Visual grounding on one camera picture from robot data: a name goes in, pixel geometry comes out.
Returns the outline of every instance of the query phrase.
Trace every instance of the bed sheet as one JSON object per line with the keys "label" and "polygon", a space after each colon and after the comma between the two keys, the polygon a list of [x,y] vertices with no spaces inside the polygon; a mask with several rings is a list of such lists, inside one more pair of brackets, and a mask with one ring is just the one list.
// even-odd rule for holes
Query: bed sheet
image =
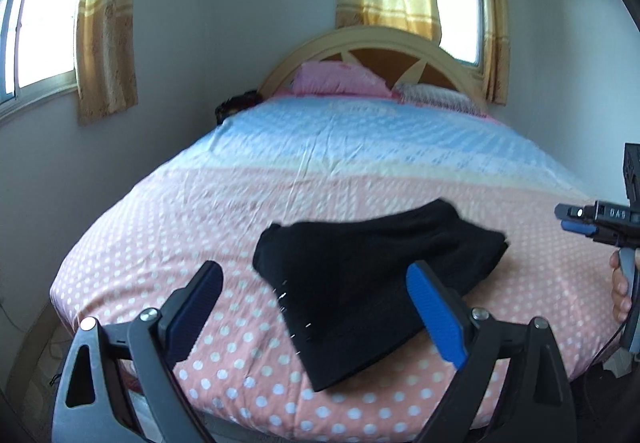
{"label": "bed sheet", "polygon": [[[51,299],[73,329],[88,315],[128,321],[213,259],[225,272],[222,296],[175,368],[197,410],[288,439],[407,441],[455,372],[428,335],[314,393],[251,260],[271,222],[362,220],[438,197],[511,243],[468,303],[508,321],[547,317],[568,374],[583,372],[616,325],[610,248],[562,232],[554,218],[558,201],[588,199],[580,182],[505,126],[382,99],[282,97],[228,118],[96,221]],[[499,362],[476,426],[505,372]]]}

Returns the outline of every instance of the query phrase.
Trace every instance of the dark blue gripper pad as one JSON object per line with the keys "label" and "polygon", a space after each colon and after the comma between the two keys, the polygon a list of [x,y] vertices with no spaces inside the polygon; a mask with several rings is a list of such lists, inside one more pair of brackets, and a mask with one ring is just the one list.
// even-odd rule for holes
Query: dark blue gripper pad
{"label": "dark blue gripper pad", "polygon": [[581,233],[582,235],[593,235],[598,232],[598,227],[595,225],[586,225],[568,220],[560,221],[560,227],[566,232]]}
{"label": "dark blue gripper pad", "polygon": [[453,363],[456,369],[460,369],[468,357],[463,328],[431,281],[415,263],[406,271],[406,288],[440,356],[443,360]]}
{"label": "dark blue gripper pad", "polygon": [[176,289],[161,308],[164,326],[164,360],[172,368],[189,357],[205,322],[222,292],[223,272],[206,261],[184,288]]}

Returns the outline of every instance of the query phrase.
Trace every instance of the hand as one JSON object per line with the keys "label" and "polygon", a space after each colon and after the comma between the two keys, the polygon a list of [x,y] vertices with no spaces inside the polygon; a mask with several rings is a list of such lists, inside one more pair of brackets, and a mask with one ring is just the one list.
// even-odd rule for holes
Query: hand
{"label": "hand", "polygon": [[[622,323],[631,309],[631,299],[626,296],[629,283],[620,269],[620,258],[614,252],[609,260],[609,265],[614,269],[611,276],[611,298],[613,299],[613,318]],[[640,267],[640,249],[636,249],[636,266]]]}

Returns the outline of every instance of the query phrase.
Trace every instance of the headboard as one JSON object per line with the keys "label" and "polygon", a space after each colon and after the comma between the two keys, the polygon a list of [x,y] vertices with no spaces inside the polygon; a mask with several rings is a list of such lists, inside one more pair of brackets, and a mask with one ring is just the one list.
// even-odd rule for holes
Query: headboard
{"label": "headboard", "polygon": [[270,98],[307,60],[361,64],[382,77],[390,88],[402,81],[454,89],[486,110],[478,81],[460,62],[430,40],[385,26],[340,28],[303,44],[275,67],[258,91],[265,99]]}

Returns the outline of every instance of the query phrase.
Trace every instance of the black cloth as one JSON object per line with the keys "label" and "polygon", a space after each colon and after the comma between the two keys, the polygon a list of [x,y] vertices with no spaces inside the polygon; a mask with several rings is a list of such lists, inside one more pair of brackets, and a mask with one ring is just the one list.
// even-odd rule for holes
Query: black cloth
{"label": "black cloth", "polygon": [[354,223],[267,228],[254,268],[274,288],[315,391],[387,356],[424,328],[408,295],[407,267],[425,260],[461,296],[507,249],[500,232],[462,220],[435,200]]}

